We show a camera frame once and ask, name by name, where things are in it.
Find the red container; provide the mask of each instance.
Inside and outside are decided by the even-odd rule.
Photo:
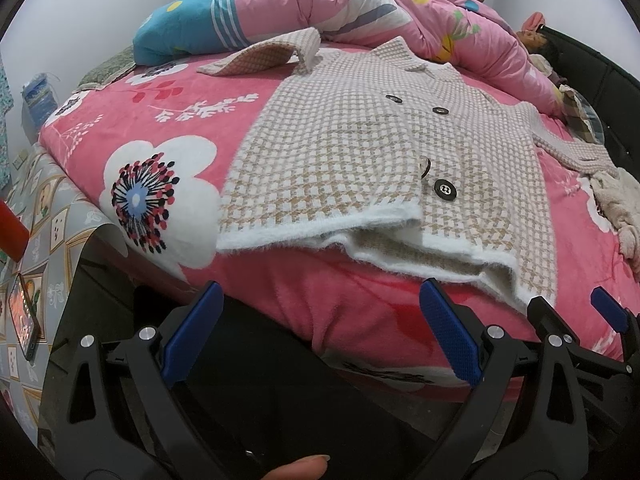
[[[29,230],[22,225],[3,200],[0,200],[0,249],[14,262],[19,262],[27,250]]]

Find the patterned tablecloth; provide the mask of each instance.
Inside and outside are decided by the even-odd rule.
[[[36,444],[51,346],[78,261],[96,229],[111,223],[39,144],[31,150],[6,202],[30,229],[30,240],[18,264],[5,255],[0,262],[0,394]],[[41,329],[31,362],[22,354],[7,312],[8,294],[18,272],[24,276]]]

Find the fingernail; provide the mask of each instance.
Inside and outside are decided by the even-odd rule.
[[[331,457],[329,455],[313,455],[313,456],[305,456],[304,458],[301,458],[300,460],[296,460],[294,463],[298,463],[298,462],[309,462],[310,460],[315,460],[316,458],[324,458],[325,461],[329,462],[329,460],[331,460]]]

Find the phone screen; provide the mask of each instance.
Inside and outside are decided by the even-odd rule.
[[[32,315],[31,300],[24,291],[20,274],[15,277],[14,287],[9,296],[9,310],[11,318],[14,320],[15,333],[18,336],[22,353],[28,361],[33,355],[34,346],[31,343],[38,335],[38,322]]]

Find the teal curtain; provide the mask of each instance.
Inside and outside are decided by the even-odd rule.
[[[14,98],[6,80],[2,58],[0,57],[0,189],[9,182],[9,153],[6,142],[6,121],[4,116],[14,106]]]

